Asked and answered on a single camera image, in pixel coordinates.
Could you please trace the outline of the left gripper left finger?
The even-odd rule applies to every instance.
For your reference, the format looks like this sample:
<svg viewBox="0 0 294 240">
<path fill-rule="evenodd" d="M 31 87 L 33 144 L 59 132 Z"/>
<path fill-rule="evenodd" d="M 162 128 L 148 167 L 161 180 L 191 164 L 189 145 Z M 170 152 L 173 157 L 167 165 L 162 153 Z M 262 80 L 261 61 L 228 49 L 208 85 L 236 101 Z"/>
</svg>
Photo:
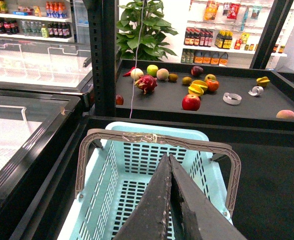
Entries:
<svg viewBox="0 0 294 240">
<path fill-rule="evenodd" d="M 142 198 L 115 235 L 115 240 L 167 239 L 171 177 L 170 159 L 164 154 Z"/>
</svg>

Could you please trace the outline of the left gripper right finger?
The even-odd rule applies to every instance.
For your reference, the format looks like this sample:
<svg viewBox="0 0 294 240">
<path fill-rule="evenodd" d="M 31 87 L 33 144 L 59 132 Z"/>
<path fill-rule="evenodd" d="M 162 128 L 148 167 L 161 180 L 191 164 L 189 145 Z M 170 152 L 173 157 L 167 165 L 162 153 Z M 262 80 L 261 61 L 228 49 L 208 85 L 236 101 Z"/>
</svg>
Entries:
<svg viewBox="0 0 294 240">
<path fill-rule="evenodd" d="M 171 163 L 171 215 L 176 240 L 244 240 L 245 237 L 209 201 L 186 170 Z"/>
</svg>

